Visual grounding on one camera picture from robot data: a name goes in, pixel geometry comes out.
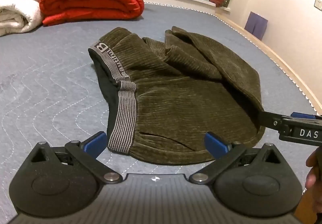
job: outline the metal screw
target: metal screw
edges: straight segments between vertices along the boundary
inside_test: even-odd
[[[120,178],[120,175],[115,172],[109,172],[104,175],[104,178],[108,181],[117,181]]]
[[[208,176],[203,173],[196,173],[192,175],[192,179],[197,182],[202,182],[202,181],[206,181],[208,179]]]

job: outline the folded white blanket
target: folded white blanket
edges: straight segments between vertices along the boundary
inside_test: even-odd
[[[39,3],[35,0],[0,0],[0,36],[28,32],[42,20]]]

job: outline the wall socket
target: wall socket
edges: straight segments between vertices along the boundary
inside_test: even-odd
[[[322,10],[322,1],[321,0],[315,0],[314,6],[317,9]]]

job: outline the white wall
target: white wall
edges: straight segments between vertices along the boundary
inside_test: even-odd
[[[322,11],[315,0],[231,0],[232,21],[244,27],[251,11],[268,20],[263,42],[322,102]]]

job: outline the purple board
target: purple board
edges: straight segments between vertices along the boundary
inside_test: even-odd
[[[259,40],[262,40],[267,28],[267,22],[268,20],[264,19],[260,15],[255,14],[254,12],[251,12],[245,25],[245,30]]]

